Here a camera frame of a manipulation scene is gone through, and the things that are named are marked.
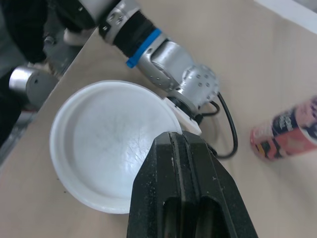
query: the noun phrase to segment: red can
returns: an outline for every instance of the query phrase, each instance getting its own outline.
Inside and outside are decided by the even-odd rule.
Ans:
[[[317,96],[251,130],[254,152],[271,161],[317,148]]]

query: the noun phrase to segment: white plastic bowl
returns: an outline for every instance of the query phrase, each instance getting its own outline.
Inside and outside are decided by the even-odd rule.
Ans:
[[[102,81],[71,96],[56,115],[50,151],[56,173],[80,202],[129,213],[132,185],[153,140],[182,133],[171,109],[146,88]]]

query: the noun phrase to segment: blue ring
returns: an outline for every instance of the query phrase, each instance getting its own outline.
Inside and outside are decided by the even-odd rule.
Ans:
[[[144,51],[153,43],[153,41],[156,40],[161,32],[162,31],[157,28],[147,37],[147,39],[142,43],[136,53],[127,61],[128,67],[133,68],[138,64]]]

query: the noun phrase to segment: person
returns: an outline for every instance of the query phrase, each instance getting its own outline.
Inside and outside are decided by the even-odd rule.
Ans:
[[[29,62],[28,66],[56,74],[43,50],[48,2],[46,0],[0,0],[0,5],[9,35]],[[57,15],[66,27],[64,41],[71,46],[83,46],[92,30],[83,30],[60,13],[57,12]]]
[[[28,66],[43,69],[59,76],[50,63],[44,48],[44,25],[48,17],[46,0],[0,0],[5,24],[12,40],[29,62]],[[83,46],[92,30],[85,31],[57,12],[66,27],[64,41],[71,46]],[[18,120],[22,107],[9,89],[13,69],[0,78],[0,147]]]

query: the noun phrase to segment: wooden table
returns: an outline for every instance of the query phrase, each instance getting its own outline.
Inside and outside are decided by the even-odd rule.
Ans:
[[[253,0],[139,0],[144,13],[220,77],[240,147],[223,162],[263,238],[315,237],[317,153],[275,163],[249,146],[252,126],[317,91],[317,36]],[[123,238],[127,215],[109,215],[78,202],[51,163],[50,128],[65,100],[107,79],[158,92],[120,52],[94,34],[29,126],[0,174],[1,238]],[[232,146],[224,112],[206,119],[203,137],[219,153]]]

